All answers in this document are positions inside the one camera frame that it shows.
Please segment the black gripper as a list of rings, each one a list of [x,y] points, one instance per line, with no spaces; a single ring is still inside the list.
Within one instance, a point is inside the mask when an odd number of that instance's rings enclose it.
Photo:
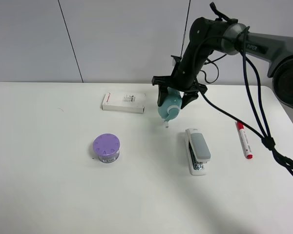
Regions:
[[[158,85],[157,105],[161,107],[168,96],[168,87],[184,92],[182,97],[181,109],[184,109],[189,103],[198,99],[198,93],[205,94],[207,86],[195,81],[192,70],[193,56],[184,58],[171,55],[173,71],[169,76],[154,76],[152,85]]]

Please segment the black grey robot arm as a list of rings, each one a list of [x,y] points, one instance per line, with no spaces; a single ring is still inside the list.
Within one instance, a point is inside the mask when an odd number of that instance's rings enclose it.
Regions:
[[[198,18],[191,26],[189,44],[170,76],[154,76],[152,84],[159,87],[158,106],[168,96],[168,88],[186,94],[182,107],[205,93],[204,85],[196,85],[194,77],[200,72],[213,51],[236,55],[241,51],[269,62],[267,76],[272,78],[277,98],[293,109],[293,38],[245,31],[246,26],[236,19],[228,21]]]

